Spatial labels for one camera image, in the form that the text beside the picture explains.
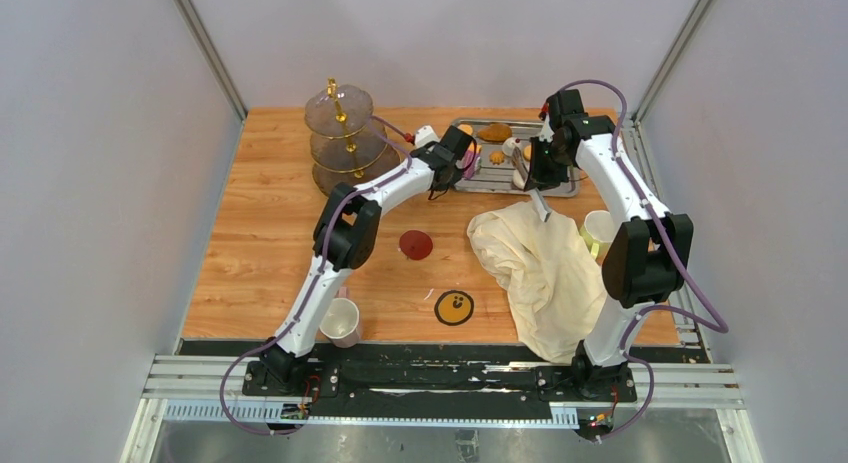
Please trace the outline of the metal tongs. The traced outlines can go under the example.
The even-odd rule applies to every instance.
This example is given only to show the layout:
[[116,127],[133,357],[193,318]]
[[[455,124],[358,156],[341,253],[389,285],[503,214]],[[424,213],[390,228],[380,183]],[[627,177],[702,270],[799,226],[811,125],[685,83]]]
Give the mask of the metal tongs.
[[530,196],[530,201],[538,218],[543,223],[548,222],[552,214],[552,209],[545,201],[537,185],[532,182],[529,166],[523,157],[523,151],[519,147],[512,150],[511,162],[514,171],[518,175],[518,177],[513,178],[513,185],[516,188],[521,187],[521,190]]

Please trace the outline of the metal baking tray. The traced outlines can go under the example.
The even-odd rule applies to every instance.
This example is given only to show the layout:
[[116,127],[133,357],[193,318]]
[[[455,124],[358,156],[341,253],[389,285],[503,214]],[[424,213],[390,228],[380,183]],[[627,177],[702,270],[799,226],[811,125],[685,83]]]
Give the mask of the metal baking tray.
[[469,125],[473,130],[473,136],[478,142],[480,155],[473,176],[469,179],[460,180],[455,189],[461,192],[473,193],[497,193],[497,194],[520,194],[521,190],[513,185],[515,168],[509,158],[504,163],[495,164],[490,161],[490,155],[502,149],[501,143],[483,140],[479,131],[498,123],[508,126],[512,136],[520,140],[521,149],[529,146],[528,139],[535,136],[541,129],[539,120],[516,120],[516,119],[485,119],[485,118],[457,118],[451,122],[453,126]]

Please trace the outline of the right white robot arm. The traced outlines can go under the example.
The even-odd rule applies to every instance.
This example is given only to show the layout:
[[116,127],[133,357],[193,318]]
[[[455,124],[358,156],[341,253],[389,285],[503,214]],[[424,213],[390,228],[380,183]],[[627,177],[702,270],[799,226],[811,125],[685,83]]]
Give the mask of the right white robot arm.
[[623,148],[619,127],[607,116],[589,115],[574,84],[546,99],[540,120],[530,139],[525,190],[553,189],[580,169],[593,180],[615,227],[601,267],[607,299],[571,363],[574,391],[594,400],[625,378],[627,354],[648,309],[662,307],[682,287],[694,227],[650,192]]

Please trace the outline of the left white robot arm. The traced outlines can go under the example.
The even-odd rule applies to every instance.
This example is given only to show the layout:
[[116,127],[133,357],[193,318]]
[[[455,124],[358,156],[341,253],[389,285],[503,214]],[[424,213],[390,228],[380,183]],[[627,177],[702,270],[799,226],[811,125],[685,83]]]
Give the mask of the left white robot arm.
[[352,186],[337,184],[313,232],[313,257],[307,277],[283,323],[259,352],[268,383],[283,396],[298,394],[320,323],[338,290],[373,253],[383,216],[423,193],[443,192],[463,176],[460,167],[475,144],[450,126],[442,136],[415,134],[416,148],[404,161],[376,179]]

